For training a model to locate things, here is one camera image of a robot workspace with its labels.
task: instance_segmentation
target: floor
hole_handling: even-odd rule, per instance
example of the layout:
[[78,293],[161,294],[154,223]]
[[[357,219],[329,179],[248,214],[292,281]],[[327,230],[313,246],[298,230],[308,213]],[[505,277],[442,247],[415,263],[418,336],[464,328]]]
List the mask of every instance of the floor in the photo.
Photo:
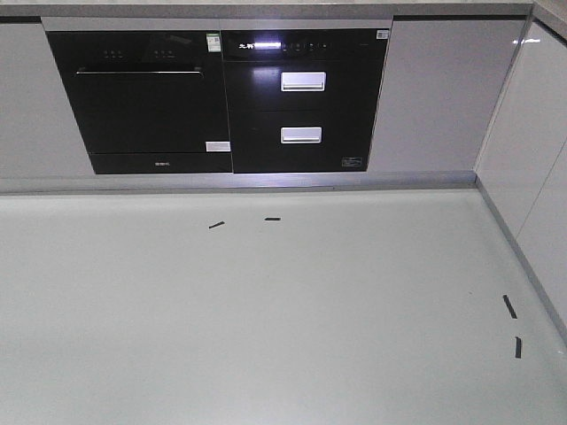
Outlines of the floor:
[[474,189],[6,196],[0,235],[0,423],[567,424]]

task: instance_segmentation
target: drawer handle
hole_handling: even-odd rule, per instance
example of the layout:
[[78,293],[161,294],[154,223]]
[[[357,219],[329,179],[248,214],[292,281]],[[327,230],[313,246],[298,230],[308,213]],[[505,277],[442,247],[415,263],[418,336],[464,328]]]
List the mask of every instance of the drawer handle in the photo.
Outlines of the drawer handle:
[[321,84],[284,84],[283,91],[323,91]]
[[319,137],[284,137],[282,143],[320,143]]
[[325,91],[327,73],[282,73],[282,91]]
[[281,142],[284,144],[320,143],[321,127],[282,127]]
[[164,74],[198,74],[203,77],[203,73],[200,71],[77,71],[75,75],[146,75],[146,74],[156,74],[156,73],[164,73]]

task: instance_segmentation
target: white cabinet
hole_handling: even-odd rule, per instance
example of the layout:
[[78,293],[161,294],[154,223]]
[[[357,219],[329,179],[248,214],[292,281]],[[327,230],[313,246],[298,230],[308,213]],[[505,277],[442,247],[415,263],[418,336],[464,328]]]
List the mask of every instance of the white cabinet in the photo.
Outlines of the white cabinet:
[[41,24],[0,24],[0,178],[94,175]]
[[523,25],[394,21],[369,170],[472,170]]
[[567,322],[567,150],[563,148],[517,241]]
[[477,170],[514,236],[567,137],[567,48],[537,24],[525,39]]

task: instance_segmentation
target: label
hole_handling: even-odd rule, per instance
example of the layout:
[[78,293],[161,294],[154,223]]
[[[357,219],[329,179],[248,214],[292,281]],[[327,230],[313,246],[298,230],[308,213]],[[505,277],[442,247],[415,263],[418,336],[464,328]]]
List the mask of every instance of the label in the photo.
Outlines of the label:
[[390,30],[388,29],[378,29],[376,31],[377,40],[387,40],[390,37]]
[[361,157],[350,157],[350,158],[343,158],[341,160],[341,166],[362,166],[362,158]]
[[221,35],[219,33],[206,33],[206,45],[210,53],[221,51]]
[[230,152],[230,142],[205,142],[207,152]]

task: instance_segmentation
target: dishwasher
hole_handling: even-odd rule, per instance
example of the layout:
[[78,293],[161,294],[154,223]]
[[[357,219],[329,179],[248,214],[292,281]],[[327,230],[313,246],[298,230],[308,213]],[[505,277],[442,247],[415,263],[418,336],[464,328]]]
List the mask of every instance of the dishwasher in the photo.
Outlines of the dishwasher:
[[97,174],[232,171],[218,31],[48,39]]
[[222,31],[234,172],[365,171],[388,36]]

